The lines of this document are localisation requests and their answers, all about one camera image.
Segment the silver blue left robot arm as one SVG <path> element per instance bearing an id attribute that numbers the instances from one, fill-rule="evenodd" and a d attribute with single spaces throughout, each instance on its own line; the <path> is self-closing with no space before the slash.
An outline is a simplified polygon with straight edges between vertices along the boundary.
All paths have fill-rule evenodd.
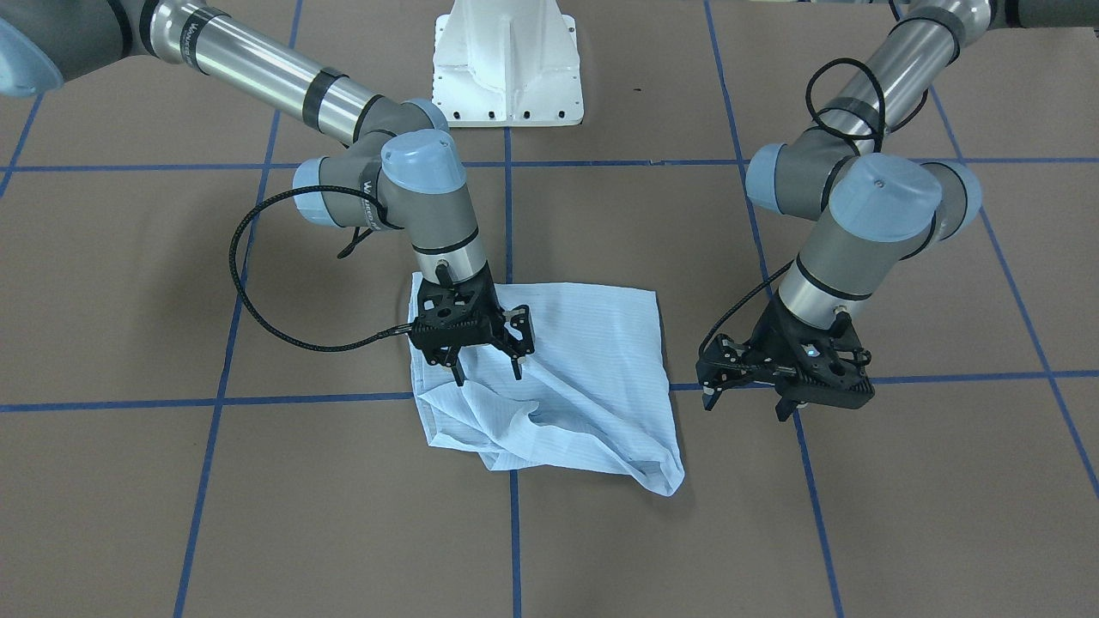
<path id="1" fill-rule="evenodd" d="M 697 379 L 712 409 L 723 391 L 763 384 L 777 418 L 806 404 L 859 409 L 875 395 L 854 320 L 901 261 L 957 235 L 981 211 L 981 184 L 965 165 L 914 163 L 884 141 L 922 109 L 934 79 L 985 32 L 1096 27 L 1095 1 L 914 1 L 868 60 L 837 58 L 855 76 L 828 104 L 804 96 L 810 126 L 792 143 L 758 148 L 750 203 L 813 222 L 798 255 L 767 278 L 774 296 L 752 336 L 713 327 Z"/>

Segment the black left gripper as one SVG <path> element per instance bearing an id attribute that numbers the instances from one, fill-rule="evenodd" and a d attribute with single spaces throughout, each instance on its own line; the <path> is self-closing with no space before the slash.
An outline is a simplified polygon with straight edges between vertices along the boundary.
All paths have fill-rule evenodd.
<path id="1" fill-rule="evenodd" d="M 876 391 L 867 374 L 872 352 L 863 347 L 845 309 L 824 329 L 804 324 L 773 299 L 745 342 L 715 334 L 703 344 L 695 364 L 701 402 L 712 411 L 723 391 L 750 384 L 774 387 L 779 422 L 804 404 L 859 409 Z"/>

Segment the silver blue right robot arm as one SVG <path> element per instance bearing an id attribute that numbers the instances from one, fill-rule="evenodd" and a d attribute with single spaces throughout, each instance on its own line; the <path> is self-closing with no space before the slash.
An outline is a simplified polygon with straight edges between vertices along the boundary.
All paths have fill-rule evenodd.
<path id="1" fill-rule="evenodd" d="M 408 336 L 431 367 L 464 384 L 460 354 L 493 347 L 522 379 L 535 336 L 528 306 L 500 305 L 484 254 L 467 169 L 448 122 L 424 99 L 395 101 L 345 73 L 248 27 L 208 1 L 4 1 L 3 95 L 33 98 L 129 58 L 185 66 L 295 117 L 344 153 L 306 161 L 292 187 L 256 203 L 230 241 L 230 277 L 243 308 L 271 336 L 319 353 Z M 353 251 L 373 233 L 406 234 L 422 282 L 404 324 L 343 345 L 311 344 L 271 325 L 240 273 L 238 247 L 265 210 L 295 200 L 317 227 L 348 227 Z"/>

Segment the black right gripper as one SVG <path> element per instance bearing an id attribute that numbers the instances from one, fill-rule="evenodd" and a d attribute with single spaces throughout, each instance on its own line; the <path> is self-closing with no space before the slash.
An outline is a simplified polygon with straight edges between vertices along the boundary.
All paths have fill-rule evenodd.
<path id="1" fill-rule="evenodd" d="M 433 276 L 417 289 L 417 320 L 409 333 L 413 347 L 429 364 L 449 368 L 457 387 L 464 384 L 460 349 L 478 345 L 506 353 L 514 379 L 521 380 L 522 363 L 535 351 L 530 307 L 507 312 L 488 265 L 460 282 L 449 263 L 440 261 Z"/>

